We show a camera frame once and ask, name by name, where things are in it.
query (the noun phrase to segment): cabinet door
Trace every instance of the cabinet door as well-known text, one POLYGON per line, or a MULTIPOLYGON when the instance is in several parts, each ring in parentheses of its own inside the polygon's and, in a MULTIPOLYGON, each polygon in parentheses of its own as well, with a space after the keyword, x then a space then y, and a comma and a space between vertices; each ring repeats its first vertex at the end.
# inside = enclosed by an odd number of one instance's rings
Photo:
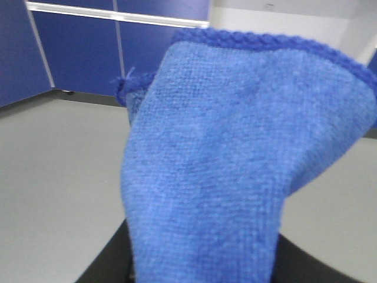
POLYGON ((24 1, 0 1, 0 106, 50 89, 24 1))
POLYGON ((56 88, 114 95, 121 74, 115 22, 34 12, 56 88))
POLYGON ((113 0, 34 0, 30 2, 113 10, 113 0))
POLYGON ((121 22, 120 30, 126 72, 145 73, 157 71, 177 28, 121 22))
POLYGON ((120 12, 207 20, 209 0, 117 0, 120 12))

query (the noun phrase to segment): towel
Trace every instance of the towel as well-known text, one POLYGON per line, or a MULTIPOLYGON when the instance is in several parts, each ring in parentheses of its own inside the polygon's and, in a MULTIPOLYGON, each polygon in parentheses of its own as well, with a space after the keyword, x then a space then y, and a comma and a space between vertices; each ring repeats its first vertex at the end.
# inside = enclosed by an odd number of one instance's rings
POLYGON ((373 125, 376 94, 370 71, 312 40, 176 33, 121 172, 137 282, 269 282, 285 198, 373 125))

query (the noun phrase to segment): white wall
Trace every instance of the white wall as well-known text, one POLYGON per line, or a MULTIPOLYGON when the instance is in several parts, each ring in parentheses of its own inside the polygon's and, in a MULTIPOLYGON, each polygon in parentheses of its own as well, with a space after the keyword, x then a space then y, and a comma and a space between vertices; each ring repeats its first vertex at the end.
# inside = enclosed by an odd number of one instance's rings
POLYGON ((348 56, 367 64, 375 52, 376 45, 377 1, 365 0, 350 21, 339 48, 348 56))
POLYGON ((312 15, 284 14, 212 7, 210 23, 214 28, 255 33, 300 35, 337 48, 345 34, 349 19, 312 15))

